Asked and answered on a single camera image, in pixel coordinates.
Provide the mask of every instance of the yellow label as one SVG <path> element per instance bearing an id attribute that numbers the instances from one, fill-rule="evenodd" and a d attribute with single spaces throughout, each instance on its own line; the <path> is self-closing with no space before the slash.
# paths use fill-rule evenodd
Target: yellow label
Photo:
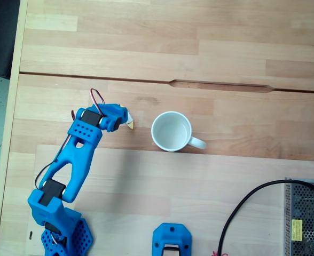
<path id="1" fill-rule="evenodd" d="M 291 240 L 292 241 L 301 241 L 302 240 L 302 220 L 292 220 L 292 232 L 291 232 Z"/>

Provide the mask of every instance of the white mug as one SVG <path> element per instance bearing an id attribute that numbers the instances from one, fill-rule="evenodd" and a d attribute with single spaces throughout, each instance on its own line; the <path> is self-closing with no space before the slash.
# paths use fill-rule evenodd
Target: white mug
<path id="1" fill-rule="evenodd" d="M 191 136 L 191 124 L 183 114 L 169 111 L 161 113 L 151 127 L 153 141 L 158 147 L 168 152 L 175 152 L 187 144 L 205 149 L 207 144 Z"/>

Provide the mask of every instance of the robotic arm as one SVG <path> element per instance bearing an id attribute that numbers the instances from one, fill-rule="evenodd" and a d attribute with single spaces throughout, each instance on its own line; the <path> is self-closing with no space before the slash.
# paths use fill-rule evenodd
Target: robotic arm
<path id="1" fill-rule="evenodd" d="M 72 203 L 83 185 L 98 146 L 102 131 L 116 131 L 120 124 L 130 118 L 127 108 L 118 104 L 98 104 L 87 109 L 80 108 L 72 123 L 68 137 L 54 161 L 43 176 L 28 203 L 37 224 L 44 226 L 41 236 L 45 256 L 86 255 L 93 238 L 81 213 L 63 206 Z M 72 164 L 72 174 L 65 186 L 53 180 L 53 176 L 66 164 Z"/>

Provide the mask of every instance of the black wire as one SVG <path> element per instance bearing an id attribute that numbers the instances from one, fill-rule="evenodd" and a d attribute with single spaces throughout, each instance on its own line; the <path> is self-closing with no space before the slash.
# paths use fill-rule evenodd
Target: black wire
<path id="1" fill-rule="evenodd" d="M 35 187 L 36 189 L 38 189 L 38 186 L 37 186 L 37 180 L 38 178 L 41 176 L 42 172 L 49 166 L 53 163 L 54 161 L 52 161 L 50 164 L 47 164 L 45 167 L 43 167 L 43 169 L 40 170 L 40 172 L 38 173 L 38 175 L 36 176 L 36 179 L 35 179 Z"/>
<path id="2" fill-rule="evenodd" d="M 265 184 L 262 184 L 259 187 L 256 187 L 255 189 L 253 189 L 250 193 L 248 193 L 247 196 L 244 197 L 244 199 L 238 204 L 238 206 L 234 209 L 234 211 L 232 212 L 232 214 L 228 218 L 228 220 L 227 220 L 227 222 L 226 222 L 226 224 L 222 230 L 222 233 L 221 233 L 221 237 L 220 237 L 220 241 L 219 241 L 219 247 L 217 249 L 217 255 L 218 256 L 222 255 L 223 241 L 224 241 L 228 226 L 230 225 L 231 221 L 233 220 L 234 216 L 239 211 L 239 209 L 242 207 L 242 205 L 247 201 L 247 199 L 249 199 L 251 197 L 251 195 L 253 195 L 254 193 L 256 193 L 258 190 L 260 190 L 262 188 L 268 187 L 270 185 L 281 184 L 281 183 L 300 184 L 300 185 L 306 186 L 306 187 L 314 190 L 313 184 L 305 182 L 305 181 L 301 181 L 301 180 L 275 180 L 275 181 L 271 181 L 271 182 L 267 182 Z"/>
<path id="3" fill-rule="evenodd" d="M 62 146 L 60 147 L 59 151 L 57 152 L 56 157 L 54 158 L 54 160 L 53 160 L 51 163 L 47 164 L 45 167 L 43 167 L 43 168 L 40 170 L 40 172 L 38 173 L 38 175 L 36 176 L 36 179 L 35 179 L 35 187 L 36 187 L 36 189 L 38 189 L 38 186 L 37 186 L 37 180 L 38 180 L 38 178 L 41 176 L 42 172 L 43 172 L 48 166 L 50 166 L 52 163 L 54 163 L 54 162 L 57 161 L 57 158 L 59 157 L 59 155 L 61 154 L 61 151 L 62 151 L 62 149 L 63 149 L 62 147 L 65 145 L 66 141 L 68 140 L 68 137 L 67 137 L 67 138 L 65 139 L 65 141 L 63 142 L 63 144 L 62 144 Z"/>

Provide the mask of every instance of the red wire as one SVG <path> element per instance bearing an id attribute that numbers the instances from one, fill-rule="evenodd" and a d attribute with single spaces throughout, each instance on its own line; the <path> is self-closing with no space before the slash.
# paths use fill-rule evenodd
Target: red wire
<path id="1" fill-rule="evenodd" d="M 101 114 L 102 116 L 104 116 L 104 114 L 101 112 L 101 110 L 100 110 L 100 108 L 99 108 L 99 106 L 98 106 L 97 101 L 96 101 L 95 98 L 94 98 L 94 95 L 93 95 L 92 90 L 94 90 L 94 91 L 99 95 L 99 97 L 101 98 L 101 102 L 102 102 L 103 104 L 105 104 L 104 98 L 101 96 L 101 94 L 99 93 L 98 90 L 96 90 L 96 89 L 94 89 L 94 88 L 91 88 L 91 89 L 89 90 L 89 93 L 91 94 L 91 99 L 92 99 L 92 101 L 93 101 L 95 107 L 96 107 L 97 110 L 99 111 L 99 114 Z M 71 113 L 72 113 L 72 119 L 73 119 L 73 121 L 74 121 L 74 120 L 75 120 L 75 112 L 72 110 Z M 61 150 L 67 145 L 69 139 L 70 139 L 70 135 L 68 135 L 67 139 L 66 139 L 65 142 L 62 144 Z"/>
<path id="2" fill-rule="evenodd" d="M 96 107 L 97 110 L 99 111 L 99 114 L 102 115 L 102 116 L 104 116 L 103 112 L 101 112 L 101 110 L 100 110 L 100 108 L 99 108 L 99 106 L 98 106 L 97 101 L 96 101 L 95 98 L 94 98 L 93 90 L 94 90 L 94 91 L 98 94 L 98 96 L 101 98 L 101 101 L 102 101 L 103 104 L 105 104 L 104 98 L 100 95 L 100 93 L 99 93 L 98 90 L 96 90 L 96 89 L 94 89 L 94 88 L 91 88 L 91 89 L 89 90 L 89 93 L 90 93 L 90 95 L 91 95 L 91 99 L 92 99 L 92 101 L 93 101 L 95 107 Z"/>

